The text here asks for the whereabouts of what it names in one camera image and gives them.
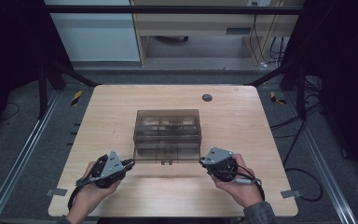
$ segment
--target transparent plastic box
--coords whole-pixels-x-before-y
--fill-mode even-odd
[[[198,162],[201,145],[197,109],[138,110],[133,141],[137,162]]]

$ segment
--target wooden table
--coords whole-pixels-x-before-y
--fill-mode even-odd
[[[211,94],[211,102],[201,96]],[[268,201],[279,217],[297,213],[256,88],[249,86],[102,85],[95,88],[81,123],[59,189],[48,212],[67,213],[75,182],[89,163],[114,149],[122,159],[133,156],[138,110],[198,109],[202,131],[201,156],[212,146],[240,153],[263,181]],[[240,207],[217,189],[198,163],[137,163],[117,191],[90,214],[96,217],[242,217]]]

